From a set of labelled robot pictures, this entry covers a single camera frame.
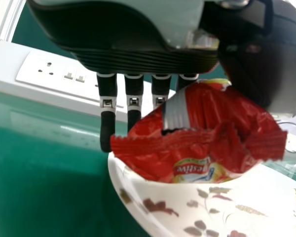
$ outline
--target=wall outlet panel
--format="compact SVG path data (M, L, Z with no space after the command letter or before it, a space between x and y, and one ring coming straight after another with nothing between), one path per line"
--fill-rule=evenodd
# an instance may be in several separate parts
M87 70L77 60L40 50L33 50L26 57L15 80L43 88L46 91L57 92L62 97L70 96L86 103L92 103L95 105L92 114L95 113L100 116L100 96L96 73ZM116 119L126 122L127 101L124 75L117 75L117 83ZM171 97L173 94L175 92L171 90L169 96ZM145 81L142 116L150 113L152 108L151 83ZM71 109L81 112L80 108L77 108L75 105L72 105Z

